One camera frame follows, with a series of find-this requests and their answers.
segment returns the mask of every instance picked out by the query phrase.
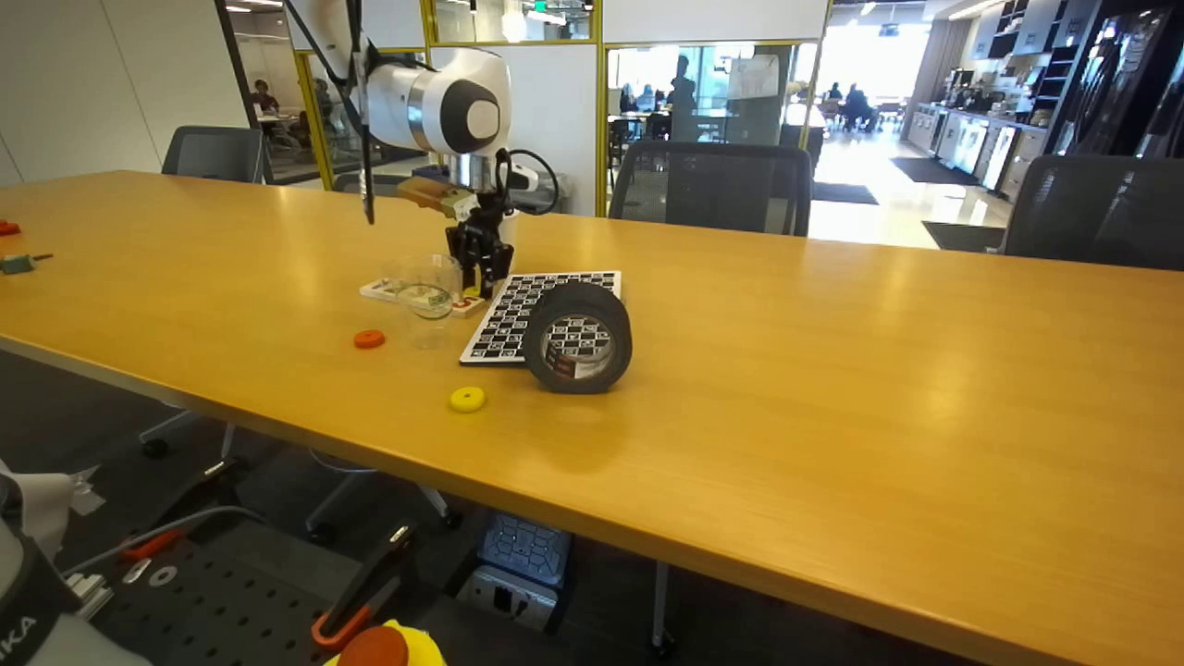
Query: person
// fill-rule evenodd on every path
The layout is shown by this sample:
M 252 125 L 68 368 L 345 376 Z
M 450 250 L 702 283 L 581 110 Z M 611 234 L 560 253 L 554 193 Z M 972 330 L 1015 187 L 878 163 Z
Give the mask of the person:
M 644 138 L 666 140 L 669 138 L 669 104 L 666 93 L 654 93 L 654 110 L 644 120 Z
M 695 110 L 695 80 L 688 80 L 691 59 L 677 57 L 674 80 L 669 80 L 669 110 L 691 115 Z
M 654 110 L 654 87 L 641 87 L 637 109 Z
M 622 115 L 637 110 L 637 98 L 632 98 L 632 87 L 622 87 L 622 104 L 618 104 Z
M 878 110 L 872 104 L 865 101 L 865 93 L 859 87 L 849 89 L 849 101 L 843 101 L 843 129 L 865 129 L 872 133 L 878 129 Z
M 260 109 L 260 115 L 276 115 L 280 110 L 280 101 L 275 101 L 265 81 L 260 81 L 260 80 L 255 80 L 255 89 L 252 89 L 252 104 Z
M 843 123 L 843 89 L 841 89 L 841 81 L 828 87 L 828 93 L 819 101 L 819 110 L 833 125 Z

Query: wooden table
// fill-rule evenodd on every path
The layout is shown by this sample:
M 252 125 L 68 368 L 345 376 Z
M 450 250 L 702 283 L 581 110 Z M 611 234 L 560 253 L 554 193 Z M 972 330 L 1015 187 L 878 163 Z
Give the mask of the wooden table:
M 553 395 L 360 300 L 443 253 L 401 202 L 96 173 L 0 216 L 56 256 L 0 277 L 9 351 L 984 664 L 1184 656 L 1179 276 L 522 218 L 518 271 L 625 271 L 632 369 Z

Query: checkered board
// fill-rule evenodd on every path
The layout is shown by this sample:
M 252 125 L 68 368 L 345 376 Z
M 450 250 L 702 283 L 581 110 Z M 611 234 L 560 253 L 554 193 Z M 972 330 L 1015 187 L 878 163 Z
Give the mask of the checkered board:
M 591 283 L 622 297 L 622 271 L 577 271 L 577 276 L 510 276 L 506 284 L 492 297 L 477 334 L 459 357 L 463 368 L 522 368 L 522 339 L 534 304 L 567 283 Z

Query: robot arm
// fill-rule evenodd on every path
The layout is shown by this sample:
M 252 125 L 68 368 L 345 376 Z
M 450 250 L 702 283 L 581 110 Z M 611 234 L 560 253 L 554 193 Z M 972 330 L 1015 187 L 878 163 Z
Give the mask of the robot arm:
M 423 147 L 443 163 L 489 163 L 510 129 L 506 66 L 459 54 L 442 72 L 364 47 L 360 0 L 284 0 L 291 45 L 328 72 L 366 140 Z
M 85 622 L 82 599 L 63 584 L 40 546 L 19 532 L 21 504 L 19 483 L 0 474 L 0 666 L 147 666 Z
M 510 154 L 498 147 L 510 125 L 506 66 L 489 54 L 459 54 L 442 72 L 381 59 L 364 47 L 364 0 L 345 0 L 345 24 L 339 0 L 284 0 L 284 12 L 295 47 L 323 59 L 364 138 L 366 218 L 373 224 L 369 140 L 433 154 L 449 163 L 455 188 L 477 193 L 477 207 L 449 229 L 449 253 L 463 284 L 489 297 L 513 258 L 513 250 L 498 242 L 498 224 L 510 213 Z

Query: chair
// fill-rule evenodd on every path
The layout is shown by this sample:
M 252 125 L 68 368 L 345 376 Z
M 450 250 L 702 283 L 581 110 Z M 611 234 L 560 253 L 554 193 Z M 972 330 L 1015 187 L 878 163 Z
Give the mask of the chair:
M 625 156 L 611 216 L 808 236 L 809 173 L 799 144 L 641 140 Z
M 263 133 L 239 125 L 179 125 L 162 173 L 217 179 L 217 181 L 271 181 L 263 160 Z
M 824 138 L 843 133 L 843 104 L 841 101 L 819 101 L 819 115 L 824 120 Z
M 170 154 L 160 167 L 174 179 L 217 179 L 217 181 L 265 181 L 263 133 L 239 125 L 179 125 Z M 140 429 L 144 456 L 168 452 L 168 432 L 200 422 L 200 416 L 170 416 Z M 234 450 L 234 425 L 223 432 L 223 458 Z
M 1184 267 L 1184 163 L 1045 156 L 1030 167 L 1003 256 Z

